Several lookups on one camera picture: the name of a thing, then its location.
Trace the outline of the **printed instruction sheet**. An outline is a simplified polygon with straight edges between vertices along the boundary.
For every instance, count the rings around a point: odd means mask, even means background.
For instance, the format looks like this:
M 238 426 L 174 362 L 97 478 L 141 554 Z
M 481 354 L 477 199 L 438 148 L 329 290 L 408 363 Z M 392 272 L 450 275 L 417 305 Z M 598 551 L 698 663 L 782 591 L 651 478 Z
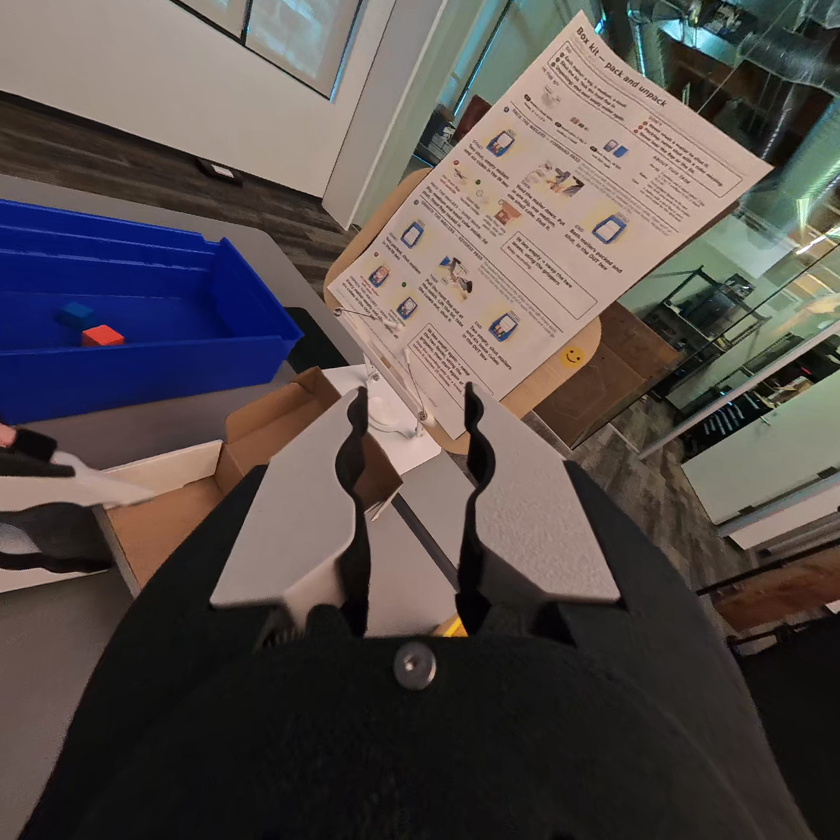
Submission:
M 325 288 L 374 425 L 456 439 L 469 382 L 512 394 L 771 170 L 579 12 Z

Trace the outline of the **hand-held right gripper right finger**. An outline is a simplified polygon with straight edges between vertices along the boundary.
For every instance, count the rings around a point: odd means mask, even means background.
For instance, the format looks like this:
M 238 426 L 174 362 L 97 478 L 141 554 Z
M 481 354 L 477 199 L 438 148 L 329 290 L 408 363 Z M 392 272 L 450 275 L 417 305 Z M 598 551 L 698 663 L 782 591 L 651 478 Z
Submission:
M 480 384 L 465 388 L 467 467 L 456 607 L 478 633 L 494 607 L 526 625 L 548 606 L 617 606 L 621 594 L 570 463 Z

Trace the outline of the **wooden clipboard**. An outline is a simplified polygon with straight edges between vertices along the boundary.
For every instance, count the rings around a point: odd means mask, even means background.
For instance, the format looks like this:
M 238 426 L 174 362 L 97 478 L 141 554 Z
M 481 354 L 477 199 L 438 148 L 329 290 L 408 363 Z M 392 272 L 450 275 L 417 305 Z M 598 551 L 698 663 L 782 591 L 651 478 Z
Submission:
M 335 321 L 351 336 L 351 339 L 361 348 L 363 359 L 372 371 L 385 379 L 395 392 L 397 398 L 405 404 L 413 416 L 415 424 L 421 428 L 421 435 L 428 436 L 441 449 L 454 455 L 465 455 L 469 447 L 469 434 L 463 433 L 458 437 L 449 436 L 432 417 L 418 419 L 423 411 L 419 397 L 413 387 L 398 380 L 392 372 L 392 367 L 381 358 L 381 353 L 363 342 L 360 321 L 340 308 L 337 298 L 330 290 L 331 284 L 339 274 L 348 269 L 351 264 L 362 255 L 369 245 L 377 238 L 385 224 L 403 204 L 413 189 L 420 185 L 432 169 L 425 167 L 406 176 L 384 200 L 383 204 L 374 212 L 369 221 L 352 239 L 342 255 L 335 260 L 329 269 L 323 284 L 323 299 L 332 311 Z M 585 325 L 573 338 L 556 351 L 540 367 L 532 372 L 523 383 L 513 389 L 502 400 L 501 404 L 516 418 L 524 418 L 533 408 L 551 396 L 568 380 L 576 377 L 578 371 L 584 369 L 595 352 L 598 350 L 602 337 L 600 318 L 594 318 Z M 566 347 L 577 347 L 585 351 L 586 360 L 578 368 L 566 367 L 562 364 L 561 353 Z

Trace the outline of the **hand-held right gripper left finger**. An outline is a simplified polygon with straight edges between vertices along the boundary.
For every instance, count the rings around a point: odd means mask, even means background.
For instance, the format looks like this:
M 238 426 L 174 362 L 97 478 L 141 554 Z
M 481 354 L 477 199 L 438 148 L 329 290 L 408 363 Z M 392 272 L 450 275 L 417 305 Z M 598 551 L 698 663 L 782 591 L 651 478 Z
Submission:
M 303 628 L 313 607 L 335 606 L 352 635 L 365 635 L 371 547 L 355 485 L 364 473 L 367 429 L 362 386 L 270 459 L 211 607 L 277 607 Z

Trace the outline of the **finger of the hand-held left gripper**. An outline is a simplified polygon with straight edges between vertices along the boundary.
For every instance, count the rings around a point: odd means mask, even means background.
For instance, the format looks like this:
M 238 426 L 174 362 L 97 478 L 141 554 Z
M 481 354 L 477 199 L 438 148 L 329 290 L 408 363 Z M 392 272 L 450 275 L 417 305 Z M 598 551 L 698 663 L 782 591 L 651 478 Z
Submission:
M 54 438 L 24 427 L 1 428 L 1 506 L 83 508 L 129 506 L 154 497 L 150 489 L 92 469 L 59 450 Z
M 89 507 L 32 507 L 1 513 L 1 592 L 98 574 L 113 555 Z

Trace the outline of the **white cardboard box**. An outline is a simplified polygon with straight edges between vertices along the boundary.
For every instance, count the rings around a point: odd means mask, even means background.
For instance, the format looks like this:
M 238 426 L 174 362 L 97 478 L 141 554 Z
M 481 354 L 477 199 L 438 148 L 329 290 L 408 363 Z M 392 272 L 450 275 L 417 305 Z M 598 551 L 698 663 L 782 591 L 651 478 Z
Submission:
M 135 592 L 152 576 L 241 480 L 330 409 L 341 395 L 323 371 L 312 368 L 294 382 L 228 415 L 224 441 L 213 441 L 112 469 L 110 475 L 150 489 L 154 497 L 105 511 L 104 529 Z M 402 479 L 367 430 L 365 468 L 355 485 L 364 515 L 385 508 Z

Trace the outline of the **brown wooden table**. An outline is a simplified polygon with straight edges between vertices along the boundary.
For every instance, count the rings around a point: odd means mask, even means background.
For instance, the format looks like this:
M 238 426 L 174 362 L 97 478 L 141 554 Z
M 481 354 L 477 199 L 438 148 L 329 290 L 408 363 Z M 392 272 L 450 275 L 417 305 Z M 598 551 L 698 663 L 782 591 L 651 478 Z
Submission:
M 827 550 L 736 583 L 711 602 L 741 632 L 815 610 L 838 598 L 839 554 Z

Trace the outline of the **metal ventilation duct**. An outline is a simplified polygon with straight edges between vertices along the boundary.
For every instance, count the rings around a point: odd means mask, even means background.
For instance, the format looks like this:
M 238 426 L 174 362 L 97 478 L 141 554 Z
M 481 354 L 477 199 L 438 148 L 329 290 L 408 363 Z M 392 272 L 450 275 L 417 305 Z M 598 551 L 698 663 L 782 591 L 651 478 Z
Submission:
M 632 1 L 626 14 L 729 68 L 748 62 L 838 98 L 838 2 Z

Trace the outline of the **window frame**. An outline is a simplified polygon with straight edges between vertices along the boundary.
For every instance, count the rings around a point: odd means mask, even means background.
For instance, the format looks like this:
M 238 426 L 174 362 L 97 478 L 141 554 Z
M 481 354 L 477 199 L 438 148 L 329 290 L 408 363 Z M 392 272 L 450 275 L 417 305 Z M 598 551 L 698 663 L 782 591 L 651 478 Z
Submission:
M 331 99 L 362 1 L 177 1 L 304 87 Z

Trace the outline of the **white sheet stand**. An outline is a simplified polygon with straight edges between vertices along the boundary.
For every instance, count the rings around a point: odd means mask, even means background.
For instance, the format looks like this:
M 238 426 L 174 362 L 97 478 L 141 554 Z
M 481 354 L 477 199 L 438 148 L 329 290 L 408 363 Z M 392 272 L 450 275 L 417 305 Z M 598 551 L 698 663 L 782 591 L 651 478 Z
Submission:
M 333 316 L 362 348 L 362 364 L 323 371 L 341 396 L 365 389 L 367 427 L 400 475 L 439 455 L 431 434 L 434 416 L 412 370 L 412 355 L 400 318 L 378 317 L 339 304 Z

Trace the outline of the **blue plastic bin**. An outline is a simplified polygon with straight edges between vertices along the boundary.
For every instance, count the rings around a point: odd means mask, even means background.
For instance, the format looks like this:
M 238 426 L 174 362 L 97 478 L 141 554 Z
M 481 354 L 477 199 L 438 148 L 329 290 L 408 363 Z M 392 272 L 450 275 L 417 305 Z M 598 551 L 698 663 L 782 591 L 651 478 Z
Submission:
M 125 344 L 85 348 L 71 301 Z M 1 407 L 9 425 L 261 385 L 303 337 L 226 238 L 1 202 Z

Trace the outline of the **brown cardboard box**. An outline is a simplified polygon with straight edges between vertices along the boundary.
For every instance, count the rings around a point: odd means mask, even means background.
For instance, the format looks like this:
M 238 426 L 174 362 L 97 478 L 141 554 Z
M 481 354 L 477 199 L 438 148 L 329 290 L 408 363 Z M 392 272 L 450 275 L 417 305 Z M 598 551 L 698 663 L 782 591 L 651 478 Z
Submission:
M 593 357 L 533 410 L 570 448 L 635 403 L 683 358 L 619 302 L 600 321 L 602 338 Z

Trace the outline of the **black metal shelf rack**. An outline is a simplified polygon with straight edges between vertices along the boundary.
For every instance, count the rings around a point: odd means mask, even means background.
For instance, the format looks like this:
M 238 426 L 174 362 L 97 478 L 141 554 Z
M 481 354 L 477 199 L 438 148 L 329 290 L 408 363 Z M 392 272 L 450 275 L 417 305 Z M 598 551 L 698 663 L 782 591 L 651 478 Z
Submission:
M 718 281 L 699 266 L 659 276 L 681 282 L 649 309 L 643 322 L 675 350 L 701 350 L 720 341 L 729 350 L 738 341 L 726 337 L 729 330 L 750 335 L 772 319 L 749 305 L 754 286 L 740 274 Z

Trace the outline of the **white partition panel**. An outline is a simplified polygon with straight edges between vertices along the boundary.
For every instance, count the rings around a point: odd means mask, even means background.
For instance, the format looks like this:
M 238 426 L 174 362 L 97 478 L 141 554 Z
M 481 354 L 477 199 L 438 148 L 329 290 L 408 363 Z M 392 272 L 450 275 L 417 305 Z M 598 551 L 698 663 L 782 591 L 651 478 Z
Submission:
M 682 469 L 714 524 L 839 465 L 839 372 L 689 459 Z

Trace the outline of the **black floor box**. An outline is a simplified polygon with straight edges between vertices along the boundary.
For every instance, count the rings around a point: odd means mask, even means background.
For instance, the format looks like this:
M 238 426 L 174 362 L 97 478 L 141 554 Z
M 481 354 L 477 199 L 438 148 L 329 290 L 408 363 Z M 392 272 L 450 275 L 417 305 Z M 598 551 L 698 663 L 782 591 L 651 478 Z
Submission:
M 195 164 L 197 169 L 210 179 L 239 188 L 244 186 L 244 177 L 236 169 L 201 157 L 195 158 Z

